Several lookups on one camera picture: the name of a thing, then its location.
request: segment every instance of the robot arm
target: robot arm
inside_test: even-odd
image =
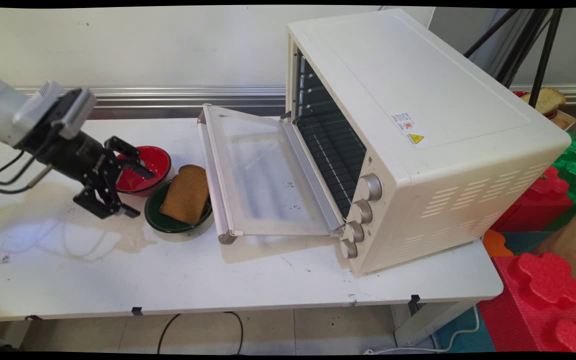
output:
[[[26,187],[0,192],[16,194],[30,189],[54,169],[82,183],[83,190],[73,200],[99,218],[113,214],[139,216],[139,211],[119,199],[117,180],[124,167],[147,179],[154,174],[134,146],[116,136],[102,145],[80,131],[97,100],[89,89],[73,89],[61,96],[64,91],[50,81],[29,98],[0,80],[0,141],[32,155],[22,172],[35,160],[46,164]],[[115,151],[125,158],[117,159]]]

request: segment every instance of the oven door handle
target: oven door handle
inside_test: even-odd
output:
[[[197,120],[197,128],[199,129],[201,153],[205,162],[208,192],[210,193],[210,202],[212,203],[212,214],[214,216],[215,226],[217,227],[217,238],[219,239],[219,243],[230,245],[237,239],[238,235],[242,234],[237,234],[237,232],[232,231],[228,224],[226,204],[224,203],[224,196],[222,195],[220,182],[217,178],[217,164],[215,164],[213,148],[208,135],[208,126],[206,125],[206,117],[203,111]]]

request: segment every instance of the oven knob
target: oven knob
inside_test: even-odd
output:
[[[351,243],[361,243],[364,241],[364,230],[356,221],[350,221],[343,226],[343,239],[348,239]]]
[[[359,224],[368,224],[373,221],[373,211],[366,200],[357,200],[350,205],[352,219]]]
[[[382,197],[382,183],[374,173],[361,176],[357,181],[359,195],[364,200],[379,200]]]
[[[357,246],[348,240],[341,241],[341,255],[344,259],[353,259],[357,257]]]

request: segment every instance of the black tripod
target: black tripod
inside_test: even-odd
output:
[[[512,18],[512,16],[517,13],[519,9],[509,9],[501,18],[499,18],[492,27],[490,27],[485,34],[482,35],[466,52],[464,52],[464,57],[470,58],[471,55],[477,51],[483,43],[486,43],[486,40],[489,39],[499,28],[501,28],[508,19]],[[526,22],[526,25],[521,30],[521,34],[519,34],[519,38],[514,43],[508,56],[504,60],[499,73],[496,75],[495,79],[503,84],[506,88],[510,87],[512,84],[513,79],[515,79],[515,75],[519,70],[519,67],[526,59],[528,52],[533,48],[535,41],[539,35],[541,35],[542,31],[548,26],[548,32],[546,33],[546,41],[543,44],[543,49],[541,50],[541,58],[539,59],[539,65],[537,66],[537,73],[534,77],[534,82],[532,84],[532,91],[531,94],[536,94],[535,96],[530,96],[530,101],[528,104],[531,107],[535,107],[537,105],[537,98],[539,97],[539,90],[542,88],[542,82],[544,82],[544,74],[546,73],[546,66],[548,65],[548,59],[551,56],[551,50],[553,49],[553,43],[555,41],[555,34],[557,34],[557,27],[560,23],[560,18],[562,18],[562,8],[556,8],[552,10],[552,15],[546,22],[542,25],[540,29],[541,23],[544,22],[546,18],[546,14],[548,13],[549,9],[535,9],[533,10],[532,14],[530,14],[530,18]]]

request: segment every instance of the toaster oven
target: toaster oven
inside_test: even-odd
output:
[[[400,9],[288,25],[286,114],[205,104],[219,241],[339,237],[356,273],[480,238],[570,137]]]

